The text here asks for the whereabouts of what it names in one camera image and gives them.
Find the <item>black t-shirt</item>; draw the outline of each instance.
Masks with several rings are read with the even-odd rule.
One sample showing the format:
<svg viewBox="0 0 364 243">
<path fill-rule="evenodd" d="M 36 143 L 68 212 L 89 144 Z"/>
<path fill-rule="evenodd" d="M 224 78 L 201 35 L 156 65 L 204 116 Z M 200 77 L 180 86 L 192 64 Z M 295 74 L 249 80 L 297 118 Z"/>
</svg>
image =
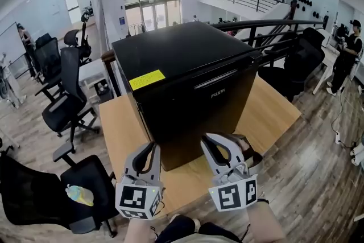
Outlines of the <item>black t-shirt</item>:
<svg viewBox="0 0 364 243">
<path fill-rule="evenodd" d="M 351 34 L 348 38 L 345 38 L 345 42 L 348 44 L 348 49 L 354 50 L 356 53 L 360 53 L 362 49 L 362 40 L 357 38 L 357 36 Z M 340 56 L 342 56 L 347 65 L 353 65 L 355 62 L 355 56 L 348 52 L 342 51 Z"/>
</svg>

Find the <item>yellow warning label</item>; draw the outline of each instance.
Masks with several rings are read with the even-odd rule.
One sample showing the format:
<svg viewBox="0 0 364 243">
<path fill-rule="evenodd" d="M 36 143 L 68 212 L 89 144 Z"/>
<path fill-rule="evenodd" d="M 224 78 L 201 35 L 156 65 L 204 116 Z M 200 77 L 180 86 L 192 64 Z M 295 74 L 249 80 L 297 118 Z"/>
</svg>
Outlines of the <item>yellow warning label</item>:
<svg viewBox="0 0 364 243">
<path fill-rule="evenodd" d="M 147 86 L 162 79 L 165 79 L 164 75 L 161 73 L 160 70 L 156 70 L 129 80 L 129 83 L 133 90 L 137 90 L 141 87 Z"/>
</svg>

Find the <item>doorway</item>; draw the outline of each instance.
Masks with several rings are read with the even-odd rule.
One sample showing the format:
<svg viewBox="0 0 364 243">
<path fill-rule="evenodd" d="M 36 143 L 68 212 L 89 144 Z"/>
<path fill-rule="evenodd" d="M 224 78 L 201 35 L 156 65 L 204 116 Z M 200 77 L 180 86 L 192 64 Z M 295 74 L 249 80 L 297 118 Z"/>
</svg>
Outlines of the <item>doorway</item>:
<svg viewBox="0 0 364 243">
<path fill-rule="evenodd" d="M 166 4 L 155 4 L 142 7 L 143 19 L 147 31 L 167 26 Z"/>
</svg>

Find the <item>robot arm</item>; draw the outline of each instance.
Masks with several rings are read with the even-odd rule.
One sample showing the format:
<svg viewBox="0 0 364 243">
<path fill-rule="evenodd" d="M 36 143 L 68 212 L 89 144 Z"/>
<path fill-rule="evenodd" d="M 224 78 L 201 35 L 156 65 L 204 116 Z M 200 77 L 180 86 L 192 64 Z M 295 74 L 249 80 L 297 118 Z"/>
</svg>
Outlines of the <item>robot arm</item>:
<svg viewBox="0 0 364 243">
<path fill-rule="evenodd" d="M 149 166 L 143 170 L 149 153 Z M 121 182 L 116 185 L 116 209 L 129 219 L 152 220 L 163 197 L 159 179 L 160 147 L 155 142 L 146 143 L 126 160 Z"/>
<path fill-rule="evenodd" d="M 217 147 L 223 148 L 225 158 Z M 216 185 L 209 193 L 219 212 L 244 209 L 257 202 L 257 173 L 262 168 L 262 156 L 251 148 L 241 135 L 207 133 L 201 147 L 215 174 Z"/>
</svg>

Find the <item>wrist strap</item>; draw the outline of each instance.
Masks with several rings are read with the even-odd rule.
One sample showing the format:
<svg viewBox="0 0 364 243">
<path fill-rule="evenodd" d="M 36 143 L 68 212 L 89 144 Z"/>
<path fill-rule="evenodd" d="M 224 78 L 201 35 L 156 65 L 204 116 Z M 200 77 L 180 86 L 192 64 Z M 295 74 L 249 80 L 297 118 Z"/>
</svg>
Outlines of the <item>wrist strap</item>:
<svg viewBox="0 0 364 243">
<path fill-rule="evenodd" d="M 263 202 L 269 204 L 269 200 L 266 200 L 266 199 L 257 199 L 257 203 L 260 202 L 260 201 L 263 201 Z"/>
</svg>

